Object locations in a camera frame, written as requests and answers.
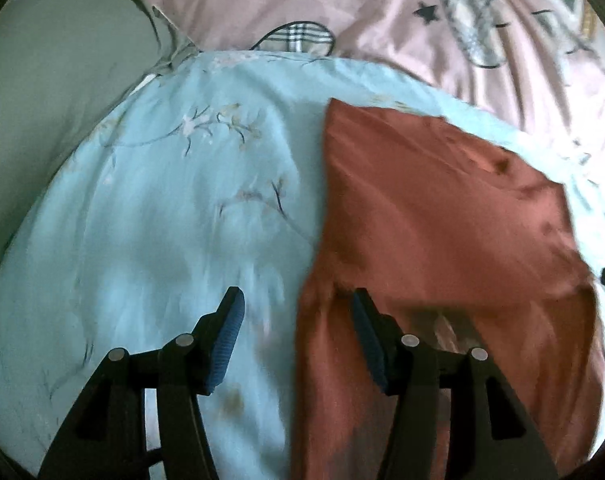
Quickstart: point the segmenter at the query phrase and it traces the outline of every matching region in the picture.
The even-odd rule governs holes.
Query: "light blue bed sheet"
[[[518,152],[566,185],[580,251],[595,273],[605,266],[598,190],[491,115],[379,64],[201,54],[99,124],[7,251],[2,449],[35,473],[109,349],[160,348],[238,285],[246,317],[224,383],[200,398],[204,424],[222,480],[287,478],[296,300],[323,224],[321,137],[332,97],[445,116]],[[605,329],[602,288],[599,300]],[[150,402],[150,446],[154,419]],[[604,435],[605,399],[595,447]]]

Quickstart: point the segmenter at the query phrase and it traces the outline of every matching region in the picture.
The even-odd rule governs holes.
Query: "pink fabric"
[[[250,49],[285,24],[318,23],[335,37],[332,54],[401,68],[557,152],[589,158],[605,147],[605,73],[567,35],[559,14],[545,12],[554,10],[547,0],[449,0],[454,4],[447,6],[445,0],[148,1],[204,50]],[[424,17],[415,12],[421,6]],[[478,31],[488,17],[481,36],[489,54],[469,54],[478,49],[461,46],[456,28]],[[311,50],[324,54],[323,47]]]

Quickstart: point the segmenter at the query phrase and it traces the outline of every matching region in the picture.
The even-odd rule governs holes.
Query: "plaid pattern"
[[[476,66],[495,68],[505,53],[495,28],[494,0],[441,0],[458,46]]]
[[[252,50],[307,52],[328,56],[333,49],[334,41],[333,34],[320,23],[296,22],[270,32]]]

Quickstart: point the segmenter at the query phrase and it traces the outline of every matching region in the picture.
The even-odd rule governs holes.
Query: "rust-colored garment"
[[[395,399],[378,391],[356,338],[358,286],[431,345],[482,344],[560,473],[583,462],[605,358],[563,187],[440,118],[336,100],[324,156],[327,217],[298,306],[292,478],[376,477]],[[445,468],[444,419],[433,478]]]

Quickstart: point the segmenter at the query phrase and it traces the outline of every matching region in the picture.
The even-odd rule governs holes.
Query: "bed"
[[[0,46],[32,19],[22,13],[38,4],[71,16],[60,10],[69,1],[13,0]],[[247,314],[228,379],[201,403],[208,439],[221,478],[288,477],[297,300],[326,214],[331,98],[441,116],[517,153],[563,184],[580,256],[595,276],[605,267],[605,70],[567,17],[574,4],[113,0],[94,19],[116,7],[100,34],[133,17],[137,28],[100,50],[99,76],[82,76],[81,110],[56,110],[69,120],[55,133],[55,114],[42,132],[23,114],[11,130],[32,136],[0,142],[0,448],[31,474],[109,349],[159,348],[238,285]],[[103,44],[83,30],[78,45]],[[63,34],[54,41],[68,48]],[[28,168],[33,153],[46,163],[32,176],[3,168]],[[594,290],[605,362],[605,288]],[[605,368],[599,380],[589,449],[563,472],[605,438]],[[150,391],[149,449],[153,401]],[[151,474],[163,478],[162,465]]]

